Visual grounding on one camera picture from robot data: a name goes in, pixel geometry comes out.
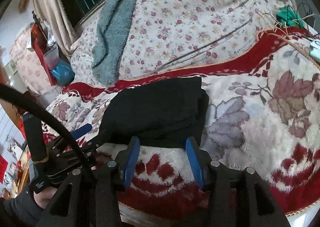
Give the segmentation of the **person's left hand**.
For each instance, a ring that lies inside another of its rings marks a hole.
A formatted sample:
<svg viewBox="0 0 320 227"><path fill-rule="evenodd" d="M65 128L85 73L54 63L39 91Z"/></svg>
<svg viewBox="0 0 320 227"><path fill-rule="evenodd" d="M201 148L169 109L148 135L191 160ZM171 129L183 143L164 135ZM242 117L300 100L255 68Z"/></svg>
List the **person's left hand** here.
<svg viewBox="0 0 320 227"><path fill-rule="evenodd" d="M34 193L35 203L42 209L45 209L50 200L55 195L57 189L55 187L46 187L40 193Z"/></svg>

